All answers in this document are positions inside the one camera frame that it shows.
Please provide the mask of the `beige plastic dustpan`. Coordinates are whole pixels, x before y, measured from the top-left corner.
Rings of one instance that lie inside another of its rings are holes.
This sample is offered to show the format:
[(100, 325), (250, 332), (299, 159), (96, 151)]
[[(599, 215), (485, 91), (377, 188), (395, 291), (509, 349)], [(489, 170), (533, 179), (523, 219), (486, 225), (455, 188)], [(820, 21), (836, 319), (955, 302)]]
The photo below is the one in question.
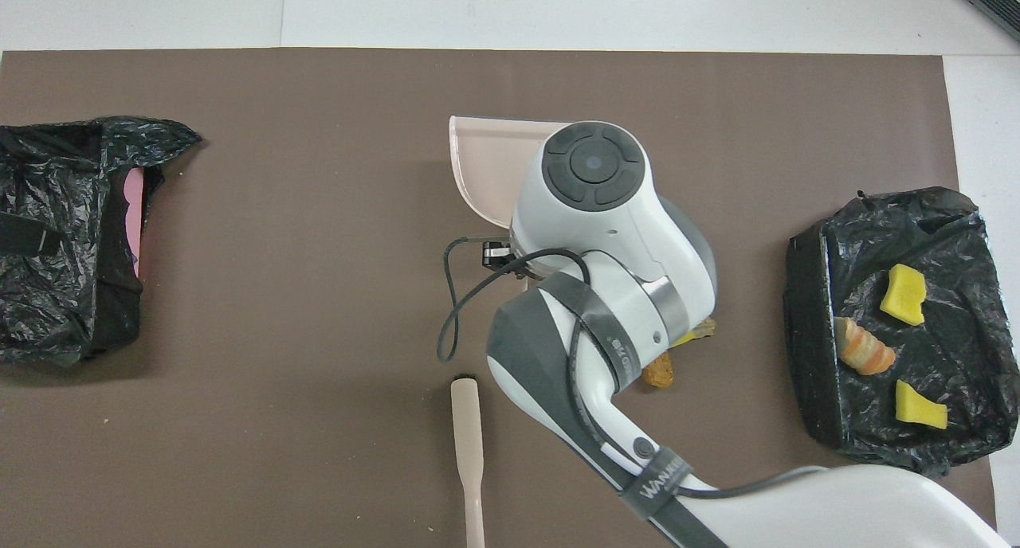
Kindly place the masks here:
[(543, 142), (567, 121), (449, 117), (455, 184), (474, 213), (509, 228), (521, 182)]

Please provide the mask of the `beige hand brush black bristles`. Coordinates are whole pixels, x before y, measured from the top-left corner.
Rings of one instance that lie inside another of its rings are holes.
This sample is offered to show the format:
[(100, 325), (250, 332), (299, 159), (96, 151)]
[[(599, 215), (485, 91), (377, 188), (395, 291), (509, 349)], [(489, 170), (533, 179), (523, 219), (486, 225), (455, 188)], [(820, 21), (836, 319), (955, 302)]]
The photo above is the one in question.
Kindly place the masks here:
[(459, 375), (449, 386), (458, 475), (464, 494), (465, 541), (467, 548), (484, 548), (482, 515), (481, 402), (478, 384), (472, 375)]

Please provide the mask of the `brown round cookie piece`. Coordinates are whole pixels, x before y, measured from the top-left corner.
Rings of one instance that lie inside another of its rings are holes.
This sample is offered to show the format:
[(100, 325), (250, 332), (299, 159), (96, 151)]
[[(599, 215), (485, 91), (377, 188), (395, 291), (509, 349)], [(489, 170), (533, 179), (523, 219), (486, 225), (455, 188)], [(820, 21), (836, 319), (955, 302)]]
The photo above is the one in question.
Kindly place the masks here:
[(669, 351), (657, 356), (648, 366), (641, 371), (641, 379), (646, 385), (654, 389), (668, 389), (673, 387), (677, 378), (673, 369), (673, 356)]

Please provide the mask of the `croissant-shaped foam piece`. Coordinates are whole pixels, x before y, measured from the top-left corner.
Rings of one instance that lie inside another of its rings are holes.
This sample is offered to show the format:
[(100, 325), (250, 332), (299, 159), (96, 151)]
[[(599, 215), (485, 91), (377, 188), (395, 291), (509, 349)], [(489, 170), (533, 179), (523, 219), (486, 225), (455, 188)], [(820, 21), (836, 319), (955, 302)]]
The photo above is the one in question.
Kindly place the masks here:
[(835, 319), (837, 356), (860, 375), (884, 373), (896, 362), (892, 348), (849, 317)]

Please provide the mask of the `large yellow sponge piece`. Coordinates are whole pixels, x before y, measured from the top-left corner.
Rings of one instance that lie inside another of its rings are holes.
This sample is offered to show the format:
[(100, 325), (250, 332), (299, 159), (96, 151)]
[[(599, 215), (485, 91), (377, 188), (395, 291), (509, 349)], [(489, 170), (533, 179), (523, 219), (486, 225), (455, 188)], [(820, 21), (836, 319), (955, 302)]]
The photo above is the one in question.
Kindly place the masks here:
[(928, 283), (918, 269), (895, 264), (888, 272), (888, 289), (879, 303), (886, 315), (912, 327), (925, 322), (923, 303), (928, 298)]

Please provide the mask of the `small yellow sponge piece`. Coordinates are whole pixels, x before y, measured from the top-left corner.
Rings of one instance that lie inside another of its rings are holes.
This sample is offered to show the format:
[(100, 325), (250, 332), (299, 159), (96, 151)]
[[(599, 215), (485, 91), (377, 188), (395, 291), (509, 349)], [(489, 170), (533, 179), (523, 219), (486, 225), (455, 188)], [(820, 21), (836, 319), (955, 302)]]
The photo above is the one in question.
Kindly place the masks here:
[(900, 422), (947, 429), (948, 407), (944, 403), (927, 399), (907, 382), (896, 380), (895, 418)]

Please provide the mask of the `bin wrapped in black bag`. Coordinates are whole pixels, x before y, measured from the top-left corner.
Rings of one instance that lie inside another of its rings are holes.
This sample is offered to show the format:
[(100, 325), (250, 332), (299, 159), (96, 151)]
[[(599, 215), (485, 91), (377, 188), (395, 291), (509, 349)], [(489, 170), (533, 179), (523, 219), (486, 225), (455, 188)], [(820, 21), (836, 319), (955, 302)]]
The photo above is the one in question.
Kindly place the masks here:
[[(928, 283), (920, 326), (879, 309), (895, 264)], [(1020, 367), (985, 221), (970, 198), (944, 186), (854, 198), (790, 239), (786, 267), (788, 364), (812, 438), (851, 460), (929, 478), (1013, 442)], [(838, 317), (892, 348), (892, 367), (860, 375), (842, 362)], [(944, 403), (948, 428), (897, 421), (896, 380)]]

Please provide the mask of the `pink bin with black bag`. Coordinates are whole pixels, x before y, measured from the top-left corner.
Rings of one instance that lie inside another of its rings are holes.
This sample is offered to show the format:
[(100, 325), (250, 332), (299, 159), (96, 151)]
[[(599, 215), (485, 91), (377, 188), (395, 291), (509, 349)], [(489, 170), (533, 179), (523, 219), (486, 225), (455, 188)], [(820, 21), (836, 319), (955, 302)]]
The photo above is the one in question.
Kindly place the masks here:
[(143, 285), (128, 236), (128, 175), (149, 198), (201, 142), (170, 119), (117, 115), (0, 126), (0, 218), (63, 235), (52, 256), (0, 255), (0, 363), (73, 366), (137, 340)]

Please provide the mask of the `brown table mat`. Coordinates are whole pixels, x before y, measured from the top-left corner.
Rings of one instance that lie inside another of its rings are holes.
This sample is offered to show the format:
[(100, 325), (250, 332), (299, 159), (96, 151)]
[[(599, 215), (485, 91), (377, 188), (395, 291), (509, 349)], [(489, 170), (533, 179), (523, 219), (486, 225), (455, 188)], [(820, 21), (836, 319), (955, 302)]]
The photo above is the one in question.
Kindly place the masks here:
[(0, 124), (139, 115), (203, 138), (141, 247), (139, 340), (0, 366), (0, 548), (463, 548), (449, 381), (475, 373), (494, 548), (666, 548), (496, 387), (502, 279), (436, 357), (441, 255), (492, 226), (452, 115), (601, 119), (711, 241), (718, 334), (617, 399), (721, 487), (844, 458), (806, 435), (787, 240), (859, 191), (957, 185), (939, 56), (231, 49), (7, 52)]

